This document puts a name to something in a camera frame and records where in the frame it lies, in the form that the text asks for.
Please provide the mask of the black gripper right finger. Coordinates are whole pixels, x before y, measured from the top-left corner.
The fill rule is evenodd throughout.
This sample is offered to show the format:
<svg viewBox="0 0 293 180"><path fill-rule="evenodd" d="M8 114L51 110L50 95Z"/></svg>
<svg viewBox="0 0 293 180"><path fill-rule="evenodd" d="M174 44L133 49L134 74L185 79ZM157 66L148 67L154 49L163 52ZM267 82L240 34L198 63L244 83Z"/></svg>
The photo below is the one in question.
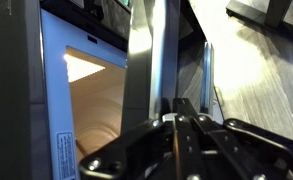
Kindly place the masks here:
<svg viewBox="0 0 293 180"><path fill-rule="evenodd" d="M293 180L293 140L235 118L192 121L200 141L215 146L241 180Z"/></svg>

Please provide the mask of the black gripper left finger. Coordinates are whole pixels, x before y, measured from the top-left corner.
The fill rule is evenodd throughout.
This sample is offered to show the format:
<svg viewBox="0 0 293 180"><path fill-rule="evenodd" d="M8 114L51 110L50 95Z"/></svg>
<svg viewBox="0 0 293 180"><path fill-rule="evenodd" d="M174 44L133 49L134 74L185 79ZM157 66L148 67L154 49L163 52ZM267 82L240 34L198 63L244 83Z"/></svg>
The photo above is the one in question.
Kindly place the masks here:
<svg viewBox="0 0 293 180"><path fill-rule="evenodd" d="M81 180L136 180L172 150L172 124L146 120L99 150L78 166Z"/></svg>

